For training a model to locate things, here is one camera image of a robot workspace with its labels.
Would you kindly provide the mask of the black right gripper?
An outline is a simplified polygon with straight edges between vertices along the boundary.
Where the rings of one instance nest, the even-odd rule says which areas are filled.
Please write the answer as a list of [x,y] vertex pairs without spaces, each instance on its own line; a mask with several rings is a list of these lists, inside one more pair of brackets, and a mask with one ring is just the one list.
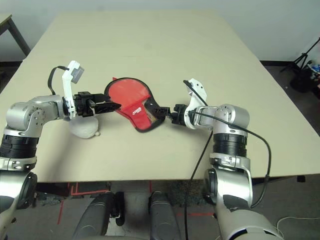
[[173,112],[170,113],[170,107],[157,107],[155,111],[159,113],[162,118],[171,118],[171,123],[175,125],[185,125],[185,112],[187,106],[185,104],[176,104]]

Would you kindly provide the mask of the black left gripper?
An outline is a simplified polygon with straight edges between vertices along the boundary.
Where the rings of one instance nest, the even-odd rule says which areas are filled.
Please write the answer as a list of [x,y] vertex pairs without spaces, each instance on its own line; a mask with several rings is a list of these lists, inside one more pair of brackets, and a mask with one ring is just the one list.
[[[88,101],[106,101],[107,96],[103,93],[91,94],[88,91],[81,91],[73,96],[76,114],[83,118],[91,117],[94,115],[93,110],[90,108]],[[95,114],[104,114],[114,112],[121,107],[120,104],[115,102],[97,103],[93,108]]]

